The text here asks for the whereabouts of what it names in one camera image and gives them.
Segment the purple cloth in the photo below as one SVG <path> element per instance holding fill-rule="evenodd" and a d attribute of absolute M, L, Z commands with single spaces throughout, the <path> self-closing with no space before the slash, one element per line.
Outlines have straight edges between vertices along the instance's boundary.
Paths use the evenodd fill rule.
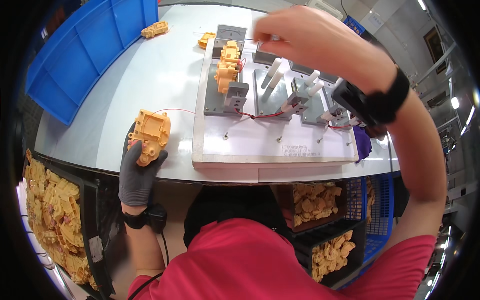
<path fill-rule="evenodd" d="M 357 142 L 357 150 L 359 153 L 359 159 L 356 161 L 356 163 L 358 163 L 362 159 L 368 157 L 372 151 L 372 143 L 363 127 L 353 126 L 353 133 L 355 134 L 355 141 Z"/>

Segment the white table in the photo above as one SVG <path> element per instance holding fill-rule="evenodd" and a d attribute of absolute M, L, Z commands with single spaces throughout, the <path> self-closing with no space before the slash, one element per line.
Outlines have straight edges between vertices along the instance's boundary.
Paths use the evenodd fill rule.
<path fill-rule="evenodd" d="M 118 172 L 125 135 L 138 111 L 182 108 L 195 111 L 204 50 L 197 40 L 218 24 L 246 27 L 252 38 L 261 12 L 218 5 L 159 8 L 170 31 L 139 39 L 113 62 L 90 91 L 67 127 L 44 112 L 35 150 L 87 168 Z M 158 177 L 187 181 L 288 182 L 351 178 L 390 172 L 388 150 L 372 140 L 372 153 L 358 164 L 289 169 L 194 169 L 193 114 L 171 110 L 168 159 Z M 393 171 L 399 170 L 392 147 Z"/>

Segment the framed picture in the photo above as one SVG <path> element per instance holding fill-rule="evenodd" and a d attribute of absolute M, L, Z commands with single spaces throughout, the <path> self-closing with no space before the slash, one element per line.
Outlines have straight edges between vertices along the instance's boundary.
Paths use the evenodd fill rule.
<path fill-rule="evenodd" d="M 438 34 L 437 29 L 434 27 L 432 28 L 426 35 L 423 36 L 425 43 L 427 43 L 428 50 L 430 51 L 430 55 L 432 57 L 433 63 L 436 63 L 440 57 L 444 54 L 442 50 L 442 44 L 440 40 L 440 36 Z M 437 74 L 447 68 L 447 63 L 444 61 L 440 66 L 437 68 Z"/>

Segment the black smartwatch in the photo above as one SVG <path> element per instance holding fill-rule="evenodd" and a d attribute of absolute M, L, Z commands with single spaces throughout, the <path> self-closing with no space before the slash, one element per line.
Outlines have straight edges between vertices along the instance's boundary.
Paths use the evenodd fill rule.
<path fill-rule="evenodd" d="M 123 214 L 123 220 L 128 227 L 140 229 L 145 225 L 152 228 L 153 232 L 161 233 L 167 222 L 167 211 L 160 204 L 147 206 L 139 215 Z"/>
<path fill-rule="evenodd" d="M 332 99 L 348 109 L 369 126 L 389 124 L 395 121 L 395 114 L 407 98 L 410 82 L 401 69 L 386 93 L 374 92 L 365 95 L 353 84 L 343 81 L 332 92 Z"/>

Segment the blue storage bin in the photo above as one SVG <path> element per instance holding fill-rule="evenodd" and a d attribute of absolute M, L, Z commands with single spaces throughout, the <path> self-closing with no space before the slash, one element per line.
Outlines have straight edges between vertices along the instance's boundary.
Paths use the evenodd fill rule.
<path fill-rule="evenodd" d="M 366 202 L 364 192 L 366 191 L 365 178 L 352 178 L 347 182 L 347 214 L 345 219 L 362 221 L 366 218 Z"/>
<path fill-rule="evenodd" d="M 393 179 L 391 174 L 370 176 L 375 189 L 372 205 L 372 221 L 367 224 L 367 242 L 363 262 L 368 261 L 385 245 L 392 233 L 393 223 Z M 367 189 L 364 189 L 364 205 L 367 206 Z"/>
<path fill-rule="evenodd" d="M 343 24 L 347 25 L 351 30 L 353 30 L 357 35 L 361 36 L 361 34 L 365 31 L 365 27 L 360 25 L 354 18 L 347 16 L 345 20 L 343 20 Z"/>
<path fill-rule="evenodd" d="M 39 51 L 28 69 L 25 92 L 70 125 L 109 65 L 155 22 L 156 0 L 90 0 Z"/>

